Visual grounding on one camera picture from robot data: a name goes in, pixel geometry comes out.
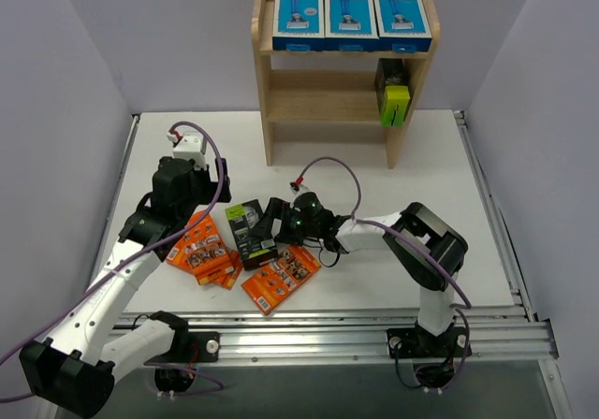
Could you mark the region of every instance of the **wooden rack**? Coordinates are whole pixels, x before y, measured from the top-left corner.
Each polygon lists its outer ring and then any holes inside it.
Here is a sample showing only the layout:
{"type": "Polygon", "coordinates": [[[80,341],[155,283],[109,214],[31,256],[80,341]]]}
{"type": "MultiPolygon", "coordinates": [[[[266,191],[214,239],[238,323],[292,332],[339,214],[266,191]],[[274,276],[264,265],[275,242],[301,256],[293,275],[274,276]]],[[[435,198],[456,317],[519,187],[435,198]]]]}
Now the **wooden rack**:
{"type": "Polygon", "coordinates": [[[422,2],[432,34],[429,51],[399,54],[393,51],[273,50],[274,0],[255,0],[252,16],[252,45],[268,166],[273,163],[277,123],[327,122],[343,126],[351,123],[369,123],[383,127],[379,120],[373,71],[274,70],[270,57],[275,54],[345,59],[403,59],[410,74],[410,107],[402,127],[384,128],[387,166],[389,168],[395,166],[441,37],[441,25],[433,1],[422,0],[422,2]]]}

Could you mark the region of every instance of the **orange packet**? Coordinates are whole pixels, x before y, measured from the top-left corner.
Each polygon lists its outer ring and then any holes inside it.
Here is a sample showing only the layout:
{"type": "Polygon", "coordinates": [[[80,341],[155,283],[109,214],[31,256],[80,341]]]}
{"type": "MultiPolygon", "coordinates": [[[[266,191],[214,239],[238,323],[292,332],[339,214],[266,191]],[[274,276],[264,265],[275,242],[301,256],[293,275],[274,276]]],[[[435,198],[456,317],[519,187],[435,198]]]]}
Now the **orange packet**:
{"type": "Polygon", "coordinates": [[[240,277],[241,272],[243,271],[243,263],[241,262],[240,253],[237,251],[230,250],[228,251],[229,257],[231,258],[231,263],[233,264],[233,272],[226,274],[225,276],[219,277],[215,279],[213,282],[227,290],[233,288],[235,282],[238,277],[240,277]]]}
{"type": "Polygon", "coordinates": [[[307,249],[289,246],[275,262],[259,267],[241,287],[264,314],[269,314],[318,269],[320,262],[307,249]]]}
{"type": "MultiPolygon", "coordinates": [[[[197,221],[201,213],[194,213],[188,224],[197,221]]],[[[193,274],[198,281],[208,278],[206,283],[233,271],[225,243],[210,215],[177,241],[167,262],[193,274]]]]}

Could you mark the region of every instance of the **white table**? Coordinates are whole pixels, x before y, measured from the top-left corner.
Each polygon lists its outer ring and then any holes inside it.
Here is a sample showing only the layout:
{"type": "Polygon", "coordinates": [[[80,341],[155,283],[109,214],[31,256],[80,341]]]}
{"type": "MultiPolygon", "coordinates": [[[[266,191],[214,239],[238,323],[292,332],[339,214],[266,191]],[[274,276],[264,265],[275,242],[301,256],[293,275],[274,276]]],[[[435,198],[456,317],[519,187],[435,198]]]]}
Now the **white table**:
{"type": "MultiPolygon", "coordinates": [[[[263,208],[272,196],[290,198],[288,183],[306,163],[320,155],[339,157],[355,169],[362,184],[359,217],[385,215],[419,201],[468,241],[470,250],[459,283],[476,307],[514,305],[504,269],[490,232],[458,127],[449,110],[417,111],[395,169],[386,166],[380,144],[287,143],[277,148],[276,166],[264,161],[257,112],[146,113],[131,148],[124,180],[108,233],[103,261],[124,220],[152,186],[158,159],[171,154],[165,135],[177,121],[201,125],[227,159],[232,203],[258,198],[263,208]]],[[[211,151],[207,152],[210,161],[211,151]]],[[[356,201],[354,183],[341,166],[320,163],[305,177],[325,207],[348,213],[356,201]]],[[[225,204],[212,211],[227,245],[233,246],[225,204]]],[[[332,255],[323,255],[332,259],[332,255]]],[[[257,312],[241,289],[252,272],[244,271],[235,287],[199,286],[175,267],[161,265],[148,278],[125,312],[165,310],[192,312],[257,312]]],[[[419,289],[391,251],[343,255],[336,267],[323,267],[276,311],[360,311],[413,309],[419,289]]]]}

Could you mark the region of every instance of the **blue box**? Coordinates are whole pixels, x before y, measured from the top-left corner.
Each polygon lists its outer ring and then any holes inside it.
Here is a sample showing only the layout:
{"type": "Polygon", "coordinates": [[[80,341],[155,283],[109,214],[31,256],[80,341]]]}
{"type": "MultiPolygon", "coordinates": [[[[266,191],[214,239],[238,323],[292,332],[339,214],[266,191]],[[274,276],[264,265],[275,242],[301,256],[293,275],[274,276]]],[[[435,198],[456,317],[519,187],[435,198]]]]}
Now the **blue box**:
{"type": "Polygon", "coordinates": [[[274,0],[273,50],[322,51],[324,39],[322,0],[274,0]]]}
{"type": "Polygon", "coordinates": [[[426,52],[431,29],[422,0],[374,0],[379,50],[426,52]]]}
{"type": "Polygon", "coordinates": [[[373,0],[325,0],[325,49],[376,51],[373,0]]]}

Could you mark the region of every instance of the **purple cable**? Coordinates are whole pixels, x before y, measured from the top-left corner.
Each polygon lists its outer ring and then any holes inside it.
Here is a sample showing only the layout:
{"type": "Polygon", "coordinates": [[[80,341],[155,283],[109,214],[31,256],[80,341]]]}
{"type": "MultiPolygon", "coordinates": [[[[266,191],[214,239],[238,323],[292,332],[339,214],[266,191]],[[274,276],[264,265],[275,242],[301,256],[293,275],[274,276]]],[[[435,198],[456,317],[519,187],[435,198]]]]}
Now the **purple cable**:
{"type": "MultiPolygon", "coordinates": [[[[216,156],[216,168],[218,171],[218,184],[216,186],[216,193],[214,194],[214,197],[212,198],[212,201],[210,202],[208,207],[204,210],[204,212],[200,215],[200,217],[193,224],[189,224],[186,228],[180,230],[176,234],[173,234],[170,237],[163,238],[163,239],[157,241],[156,243],[151,244],[150,246],[147,246],[147,247],[143,248],[142,250],[140,250],[139,252],[134,253],[130,257],[126,258],[112,272],[108,273],[102,279],[100,279],[99,281],[94,283],[92,286],[90,286],[87,289],[87,291],[83,294],[83,296],[77,302],[75,302],[73,305],[71,305],[66,311],[60,313],[55,319],[53,319],[46,325],[42,326],[41,328],[39,328],[38,330],[33,332],[27,338],[21,340],[12,349],[10,349],[8,352],[6,352],[4,355],[2,355],[2,357],[0,357],[0,367],[2,367],[2,365],[4,365],[11,356],[13,356],[15,353],[17,353],[20,349],[22,349],[25,346],[25,344],[27,344],[29,341],[34,340],[42,333],[44,333],[44,332],[48,331],[49,329],[53,328],[54,326],[58,325],[63,319],[65,319],[68,316],[69,313],[71,313],[79,305],[81,305],[88,297],[90,297],[93,293],[95,293],[104,283],[106,283],[107,281],[112,279],[116,275],[117,272],[120,272],[125,267],[129,266],[132,262],[134,262],[135,260],[140,258],[142,255],[144,255],[146,253],[150,253],[150,252],[154,251],[155,249],[157,249],[161,246],[164,246],[165,244],[169,244],[171,241],[176,241],[177,239],[181,238],[189,230],[193,229],[194,227],[196,227],[196,225],[201,223],[204,220],[204,218],[206,218],[206,216],[208,216],[208,214],[210,213],[210,211],[212,210],[212,208],[218,201],[218,198],[221,195],[221,191],[223,190],[224,182],[223,182],[222,176],[225,173],[225,168],[223,166],[223,158],[221,157],[221,154],[218,151],[218,148],[216,147],[216,143],[214,143],[214,140],[212,140],[212,138],[208,135],[208,133],[204,129],[202,129],[198,125],[190,123],[190,122],[176,122],[175,124],[173,124],[170,127],[170,129],[168,131],[172,134],[179,126],[189,126],[193,129],[196,129],[202,136],[204,136],[206,138],[206,140],[210,144],[212,150],[214,151],[214,155],[216,156]]],[[[28,394],[23,394],[23,395],[14,396],[14,397],[0,398],[0,403],[17,402],[19,400],[23,400],[24,398],[29,398],[32,396],[33,396],[33,394],[28,393],[28,394]]]]}
{"type": "Polygon", "coordinates": [[[352,168],[350,168],[346,162],[344,162],[341,159],[338,159],[337,157],[331,157],[329,155],[325,155],[323,157],[318,157],[317,159],[314,159],[312,162],[310,162],[308,165],[306,165],[304,167],[304,169],[299,174],[298,179],[303,179],[303,175],[306,174],[306,171],[308,171],[308,169],[310,169],[310,167],[312,165],[314,165],[315,163],[320,162],[322,160],[330,160],[331,162],[335,162],[335,163],[343,166],[349,172],[349,174],[353,178],[354,182],[356,183],[356,188],[358,189],[358,201],[356,201],[356,206],[352,209],[352,211],[350,213],[350,216],[352,217],[352,220],[353,220],[354,218],[356,218],[356,211],[358,211],[359,205],[362,203],[362,188],[359,185],[358,176],[356,176],[356,173],[354,173],[354,170],[352,168]]]}
{"type": "Polygon", "coordinates": [[[395,237],[399,241],[401,241],[401,242],[407,244],[408,246],[410,246],[417,253],[419,253],[420,255],[422,255],[422,257],[424,257],[424,259],[428,263],[430,263],[431,266],[434,267],[434,269],[437,272],[439,272],[439,274],[441,274],[441,276],[443,277],[443,279],[453,287],[453,289],[456,291],[456,293],[458,293],[458,295],[464,301],[465,305],[461,305],[461,304],[452,304],[451,305],[451,307],[453,309],[455,309],[455,311],[461,317],[461,320],[464,322],[464,327],[466,329],[466,342],[465,342],[465,345],[464,345],[464,353],[461,356],[460,365],[456,369],[456,372],[455,372],[454,376],[451,378],[451,380],[449,382],[446,383],[446,385],[442,389],[448,388],[448,386],[453,382],[453,380],[456,379],[458,377],[458,375],[460,375],[460,373],[463,371],[463,366],[464,366],[464,363],[466,361],[466,352],[465,351],[468,349],[468,345],[470,344],[470,325],[468,324],[468,320],[466,319],[466,315],[463,313],[463,311],[461,309],[466,309],[466,310],[471,309],[472,308],[472,302],[470,302],[470,299],[462,291],[462,289],[460,288],[460,286],[458,285],[458,283],[456,281],[454,281],[454,279],[449,275],[449,273],[447,273],[447,271],[441,265],[439,265],[439,262],[437,262],[434,258],[431,257],[430,254],[428,254],[427,252],[425,252],[422,249],[422,245],[420,244],[419,241],[412,240],[412,239],[410,239],[408,237],[405,237],[402,234],[400,234],[398,231],[393,230],[389,226],[384,225],[382,223],[379,223],[377,221],[360,220],[360,219],[356,218],[356,211],[358,210],[358,207],[359,207],[359,205],[360,205],[360,203],[362,201],[362,190],[361,190],[361,187],[360,187],[360,184],[359,184],[358,176],[356,176],[356,173],[354,172],[354,170],[348,164],[346,164],[345,162],[343,162],[342,160],[340,160],[340,159],[338,159],[336,157],[330,157],[330,156],[318,157],[317,159],[314,159],[312,162],[310,162],[308,165],[306,165],[306,167],[299,174],[298,179],[303,179],[303,176],[305,175],[306,171],[308,171],[308,169],[312,165],[314,165],[316,162],[320,162],[321,160],[331,160],[331,161],[336,162],[339,165],[343,166],[349,172],[349,174],[351,175],[352,179],[356,183],[356,188],[358,189],[358,201],[356,202],[356,206],[352,209],[352,211],[350,213],[350,217],[351,217],[352,220],[356,221],[356,223],[358,223],[358,224],[372,225],[374,227],[378,227],[380,229],[383,229],[385,232],[389,233],[390,235],[392,235],[393,237],[395,237]]]}
{"type": "Polygon", "coordinates": [[[180,397],[180,396],[200,396],[202,394],[216,393],[218,391],[223,391],[225,389],[225,384],[223,382],[221,382],[220,380],[218,380],[216,377],[204,374],[203,372],[200,372],[197,369],[186,368],[185,366],[174,366],[174,365],[170,365],[168,363],[147,363],[145,366],[155,367],[155,368],[162,368],[162,369],[175,369],[175,370],[179,370],[179,371],[182,371],[182,372],[188,372],[190,374],[194,374],[196,377],[199,377],[200,379],[208,380],[209,382],[212,382],[212,383],[214,383],[216,385],[216,386],[214,386],[212,388],[198,389],[197,391],[192,391],[191,393],[188,393],[188,392],[177,393],[176,394],[177,397],[180,397]]]}

